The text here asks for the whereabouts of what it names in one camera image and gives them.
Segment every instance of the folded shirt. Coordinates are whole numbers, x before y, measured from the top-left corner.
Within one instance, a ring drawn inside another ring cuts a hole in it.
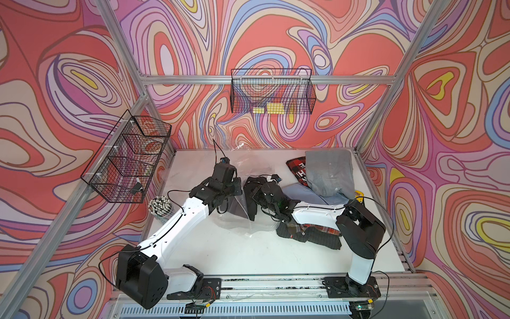
[[[314,193],[323,197],[341,193],[354,199],[351,153],[349,150],[306,151],[307,182]]]

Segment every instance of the cloth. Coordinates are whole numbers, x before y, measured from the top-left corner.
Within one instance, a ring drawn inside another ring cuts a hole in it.
[[[310,224],[300,225],[294,219],[291,219],[288,223],[280,223],[276,229],[276,234],[280,237],[292,238],[300,242],[310,241],[334,250],[342,247],[339,231],[331,228],[327,228],[328,231],[322,231],[318,228],[327,227]]]
[[[307,151],[307,183],[314,193],[323,197],[341,193],[352,200],[354,178],[349,150]]]
[[[347,204],[349,202],[349,199],[342,194],[336,194],[335,196],[331,197],[321,197],[315,194],[314,191],[312,191],[310,188],[305,187],[299,183],[282,187],[282,191],[285,195],[293,200],[300,200],[316,205],[340,205]]]
[[[307,170],[305,168],[306,157],[301,156],[287,161],[287,167],[302,185],[309,187],[307,183]]]

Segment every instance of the wire mesh basket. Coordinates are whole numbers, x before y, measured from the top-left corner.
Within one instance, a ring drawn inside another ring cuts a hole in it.
[[[82,179],[109,203],[143,203],[171,129],[150,116],[130,116],[98,169],[85,168]]]
[[[317,99],[309,68],[232,69],[232,113],[311,114]]]

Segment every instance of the white table surface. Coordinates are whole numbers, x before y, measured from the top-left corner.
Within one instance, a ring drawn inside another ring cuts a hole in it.
[[[283,179],[280,186],[286,186],[297,183],[286,165],[287,160],[304,156],[305,150],[236,150],[225,153],[231,164],[237,166],[240,175],[241,171],[246,172],[247,167],[252,167],[257,174],[278,174]],[[352,166],[355,189],[372,197],[354,156]],[[209,177],[213,168],[213,150],[177,151],[163,194],[171,189],[191,190]],[[172,192],[170,197],[182,204],[188,194]],[[365,200],[365,205],[382,220],[375,203]],[[213,214],[217,212],[213,212],[183,239],[164,268],[190,264],[205,275],[327,274],[346,273],[349,270],[352,251],[343,237],[342,248],[332,250],[311,242],[281,238],[276,231],[246,235],[246,229],[228,230],[217,226],[213,218],[219,216]],[[267,218],[270,217],[259,212],[255,223],[270,222]],[[244,225],[248,225],[247,219],[242,220]],[[154,220],[149,233],[154,234],[161,225],[159,220]],[[390,232],[391,228],[387,229],[383,243],[388,240]],[[404,271],[392,242],[377,254],[373,270]]]

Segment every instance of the colorful wall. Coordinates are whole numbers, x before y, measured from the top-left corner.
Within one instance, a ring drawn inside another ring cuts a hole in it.
[[[110,1],[146,75],[309,66],[393,75],[426,10],[407,1]],[[452,0],[363,153],[415,266],[455,317],[508,315],[508,3]],[[354,146],[384,86],[319,85],[312,115],[231,114],[228,86],[155,85],[178,148]],[[0,2],[0,292],[137,98],[94,0]],[[162,158],[157,187],[168,155]],[[21,318],[97,318],[101,258],[136,243],[145,205],[92,195]],[[110,277],[115,259],[105,262]]]
[[[452,0],[363,158],[453,318],[510,318],[510,4]]]
[[[91,1],[0,1],[0,294],[137,98]],[[111,287],[97,262],[137,243],[146,216],[91,195],[16,318],[98,317]]]
[[[296,68],[315,75],[393,75],[428,1],[170,1],[113,3],[144,75],[230,75]],[[155,85],[176,148],[356,144],[385,86],[318,85],[312,115],[232,114],[230,86]]]

